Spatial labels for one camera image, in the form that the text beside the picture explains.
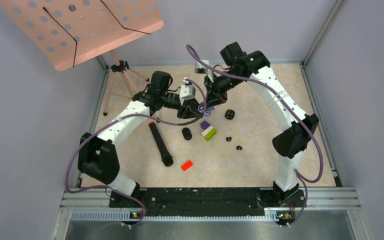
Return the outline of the silver blue earbud case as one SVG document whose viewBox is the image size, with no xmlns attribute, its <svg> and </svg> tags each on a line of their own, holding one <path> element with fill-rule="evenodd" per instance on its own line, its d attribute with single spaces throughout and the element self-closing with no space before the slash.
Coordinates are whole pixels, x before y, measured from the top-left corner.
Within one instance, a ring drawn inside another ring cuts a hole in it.
<svg viewBox="0 0 384 240">
<path fill-rule="evenodd" d="M 205 116 L 205 117 L 209 117 L 211 114 L 212 114 L 212 112 L 215 110 L 215 107 L 214 106 L 210 106 L 210 107 L 204 107 L 204 104 L 203 103 L 201 103 L 199 106 L 198 106 L 198 108 L 197 108 L 197 110 L 200 112 L 200 113 L 203 113 L 203 115 Z"/>
</svg>

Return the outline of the black earbud case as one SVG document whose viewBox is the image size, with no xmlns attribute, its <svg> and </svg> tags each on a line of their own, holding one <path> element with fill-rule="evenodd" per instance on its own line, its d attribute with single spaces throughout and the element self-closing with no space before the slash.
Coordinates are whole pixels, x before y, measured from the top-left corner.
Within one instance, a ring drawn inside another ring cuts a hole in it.
<svg viewBox="0 0 384 240">
<path fill-rule="evenodd" d="M 224 114 L 224 117 L 227 119 L 227 120 L 233 120 L 234 117 L 236 115 L 236 112 L 232 109 L 228 109 L 225 114 Z"/>
<path fill-rule="evenodd" d="M 184 127 L 182 130 L 182 135 L 183 135 L 183 138 L 187 141 L 191 140 L 192 139 L 192 133 L 191 133 L 191 130 L 188 128 L 188 127 Z"/>
</svg>

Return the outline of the purple white green block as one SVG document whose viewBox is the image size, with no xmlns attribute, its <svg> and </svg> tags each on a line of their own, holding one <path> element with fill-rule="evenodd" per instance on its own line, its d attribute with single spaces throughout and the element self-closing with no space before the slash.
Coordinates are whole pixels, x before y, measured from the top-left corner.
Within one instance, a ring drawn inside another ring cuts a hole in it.
<svg viewBox="0 0 384 240">
<path fill-rule="evenodd" d="M 200 127 L 202 129 L 201 135 L 207 142 L 217 134 L 217 129 L 206 120 L 200 123 Z"/>
</svg>

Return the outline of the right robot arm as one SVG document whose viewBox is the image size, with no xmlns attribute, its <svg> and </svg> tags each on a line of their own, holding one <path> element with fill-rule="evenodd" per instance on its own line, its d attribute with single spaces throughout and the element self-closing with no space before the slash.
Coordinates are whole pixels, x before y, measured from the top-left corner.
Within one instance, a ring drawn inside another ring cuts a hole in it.
<svg viewBox="0 0 384 240">
<path fill-rule="evenodd" d="M 222 72 L 203 64 L 219 74 L 205 79 L 207 105 L 226 103 L 227 92 L 241 83 L 248 83 L 261 96 L 281 129 L 281 133 L 272 139 L 272 145 L 279 155 L 273 200 L 279 206 L 287 206 L 299 188 L 296 171 L 309 141 L 314 138 L 319 118 L 316 114 L 307 114 L 296 104 L 261 51 L 247 54 L 237 42 L 233 42 L 223 48 L 220 54 L 228 67 L 227 71 Z"/>
</svg>

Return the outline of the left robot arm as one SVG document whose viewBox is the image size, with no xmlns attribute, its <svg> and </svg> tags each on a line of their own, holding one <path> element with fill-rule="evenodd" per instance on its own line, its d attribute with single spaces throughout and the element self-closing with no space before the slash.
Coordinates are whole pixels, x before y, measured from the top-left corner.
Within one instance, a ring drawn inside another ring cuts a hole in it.
<svg viewBox="0 0 384 240">
<path fill-rule="evenodd" d="M 81 137 L 74 154 L 78 158 L 77 169 L 81 173 L 101 182 L 102 189 L 121 194 L 121 200 L 129 207 L 140 202 L 140 185 L 122 172 L 117 147 L 144 121 L 156 121 L 155 114 L 161 108 L 177 110 L 178 118 L 187 120 L 185 125 L 203 116 L 195 97 L 196 91 L 203 98 L 206 97 L 202 88 L 187 77 L 179 92 L 170 89 L 172 83 L 173 78 L 169 73 L 155 71 L 150 83 L 132 97 L 118 116 L 95 133 L 86 132 Z"/>
</svg>

